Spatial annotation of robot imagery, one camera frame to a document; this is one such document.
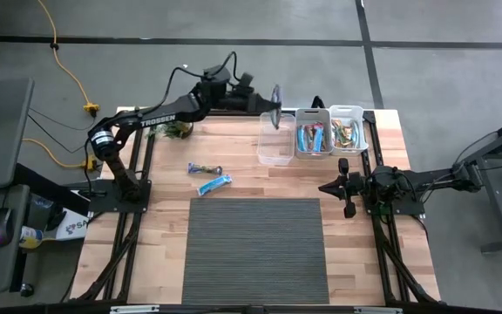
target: butcher block tabletop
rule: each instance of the butcher block tabletop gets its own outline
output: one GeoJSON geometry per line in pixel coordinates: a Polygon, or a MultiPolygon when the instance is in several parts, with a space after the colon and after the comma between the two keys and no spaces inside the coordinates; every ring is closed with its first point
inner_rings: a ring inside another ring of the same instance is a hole
{"type": "MultiPolygon", "coordinates": [[[[409,169],[398,112],[374,112],[384,164],[409,169]]],[[[317,189],[338,176],[339,157],[294,158],[284,167],[262,165],[257,158],[259,132],[258,117],[208,117],[194,124],[193,134],[187,139],[172,140],[163,136],[156,139],[149,174],[153,187],[148,210],[140,225],[128,296],[130,304],[181,304],[189,204],[192,198],[199,197],[197,188],[210,181],[207,176],[187,174],[189,162],[222,166],[224,173],[233,178],[231,184],[203,197],[320,199],[330,304],[384,304],[373,228],[361,198],[353,198],[356,216],[344,219],[344,202],[317,189]]],[[[120,153],[126,165],[133,139],[134,134],[120,153]]],[[[369,136],[368,142],[370,163],[375,165],[369,136]]],[[[142,168],[145,149],[146,141],[143,140],[137,169],[142,168]]],[[[349,158],[349,166],[350,172],[363,172],[359,156],[349,158]]],[[[113,178],[106,167],[102,177],[113,178]]],[[[84,293],[109,261],[118,216],[106,213],[89,225],[71,297],[84,293]]],[[[396,225],[404,263],[430,296],[439,299],[424,230],[417,221],[404,215],[396,217],[396,225]]],[[[396,272],[390,260],[388,264],[393,292],[398,296],[396,272]]],[[[123,268],[121,263],[114,296],[119,291],[123,268]]]]}

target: black floor line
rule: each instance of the black floor line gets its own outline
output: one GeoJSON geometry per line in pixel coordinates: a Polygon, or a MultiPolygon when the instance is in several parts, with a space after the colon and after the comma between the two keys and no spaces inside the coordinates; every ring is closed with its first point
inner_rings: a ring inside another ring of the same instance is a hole
{"type": "MultiPolygon", "coordinates": [[[[53,37],[48,36],[8,36],[0,35],[2,43],[49,44],[53,37]]],[[[221,38],[95,38],[63,36],[60,44],[186,44],[186,45],[273,45],[273,46],[323,46],[323,47],[361,47],[362,40],[329,39],[221,39],[221,38]]]]}
{"type": "MultiPolygon", "coordinates": [[[[49,44],[50,36],[0,35],[1,43],[49,44]]],[[[318,47],[363,47],[407,49],[502,49],[501,42],[431,42],[431,41],[363,41],[348,39],[222,39],[222,38],[112,38],[62,36],[63,44],[195,44],[195,45],[273,45],[318,47]]]]}
{"type": "MultiPolygon", "coordinates": [[[[364,43],[370,43],[370,29],[367,25],[367,18],[365,17],[365,9],[362,0],[356,0],[357,18],[359,20],[359,29],[362,33],[362,40],[364,43]]],[[[377,76],[377,67],[375,66],[375,57],[373,57],[373,48],[370,44],[363,46],[365,54],[365,64],[367,65],[367,75],[370,79],[371,96],[373,96],[373,105],[375,109],[384,109],[383,95],[381,94],[381,87],[379,86],[379,78],[377,76]]]]}

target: clear plastic bin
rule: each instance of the clear plastic bin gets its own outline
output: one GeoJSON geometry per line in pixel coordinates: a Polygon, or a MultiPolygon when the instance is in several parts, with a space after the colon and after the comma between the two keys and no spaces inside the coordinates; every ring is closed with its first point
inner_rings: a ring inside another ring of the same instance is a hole
{"type": "Polygon", "coordinates": [[[323,152],[303,152],[297,145],[295,145],[295,157],[304,160],[319,160],[329,157],[332,151],[331,136],[330,131],[330,113],[327,109],[297,109],[295,111],[295,127],[302,125],[313,124],[315,122],[322,122],[323,125],[323,141],[325,143],[326,150],[323,152]]]}
{"type": "Polygon", "coordinates": [[[295,117],[282,114],[278,130],[272,125],[270,113],[261,114],[261,134],[257,155],[263,165],[286,166],[294,158],[295,117]]]}
{"type": "Polygon", "coordinates": [[[365,141],[365,134],[363,132],[363,108],[360,106],[340,106],[334,105],[330,109],[330,120],[339,119],[343,125],[350,126],[352,123],[357,123],[359,126],[359,141],[356,147],[340,148],[335,147],[335,138],[331,129],[330,145],[332,146],[333,155],[337,156],[357,156],[369,147],[365,141]]]}

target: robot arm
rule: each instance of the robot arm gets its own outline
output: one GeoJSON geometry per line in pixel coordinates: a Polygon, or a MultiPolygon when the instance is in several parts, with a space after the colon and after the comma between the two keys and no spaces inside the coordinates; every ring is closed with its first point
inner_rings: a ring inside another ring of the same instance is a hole
{"type": "Polygon", "coordinates": [[[225,63],[206,69],[204,75],[200,76],[200,82],[173,103],[119,112],[111,118],[102,119],[88,132],[94,154],[112,170],[121,200],[137,201],[140,198],[140,185],[135,173],[126,169],[119,158],[119,151],[136,130],[173,121],[198,122],[213,109],[271,112],[273,125],[278,127],[282,103],[263,99],[254,92],[250,86],[253,77],[247,73],[241,76],[237,85],[231,85],[231,75],[225,63]],[[231,91],[227,90],[228,85],[233,87],[231,91]],[[115,135],[112,133],[113,126],[119,128],[115,135]]]}
{"type": "Polygon", "coordinates": [[[482,184],[473,165],[457,164],[452,168],[421,173],[377,166],[369,176],[363,177],[359,173],[349,174],[348,161],[341,158],[338,168],[338,178],[319,190],[346,200],[346,218],[356,214],[351,196],[361,195],[365,209],[371,215],[421,215],[424,213],[422,197],[425,193],[441,188],[474,193],[481,189],[482,184]]]}

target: gray floor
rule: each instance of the gray floor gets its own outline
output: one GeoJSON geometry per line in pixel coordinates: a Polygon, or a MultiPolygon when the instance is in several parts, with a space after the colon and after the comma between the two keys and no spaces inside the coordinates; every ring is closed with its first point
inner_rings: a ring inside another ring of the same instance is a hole
{"type": "MultiPolygon", "coordinates": [[[[361,39],[353,0],[46,0],[58,31],[71,36],[141,38],[361,39]]],[[[502,0],[365,0],[373,40],[502,42],[502,0]]],[[[0,34],[50,35],[34,0],[0,0],[0,34]]],[[[373,107],[362,48],[304,46],[188,46],[63,44],[62,61],[102,106],[149,106],[162,96],[175,65],[198,71],[231,51],[240,71],[255,75],[268,94],[284,88],[285,106],[308,106],[315,95],[328,104],[373,107]]],[[[412,169],[448,167],[481,135],[502,125],[502,51],[374,50],[386,108],[401,117],[412,169]]],[[[47,44],[0,44],[0,79],[33,77],[32,106],[74,126],[90,124],[83,100],[54,64],[47,44]]],[[[172,98],[194,84],[175,78],[172,98]]],[[[39,118],[68,147],[84,132],[39,118]]],[[[59,159],[79,162],[30,122],[26,136],[48,144],[59,159]]],[[[24,145],[20,160],[57,182],[81,181],[44,151],[24,145]]],[[[436,192],[426,204],[427,225],[439,289],[449,304],[502,310],[502,253],[482,256],[479,246],[500,239],[485,192],[436,192]]],[[[30,300],[0,295],[0,306],[57,302],[78,258],[78,244],[47,248],[32,264],[38,293],[30,300]]]]}

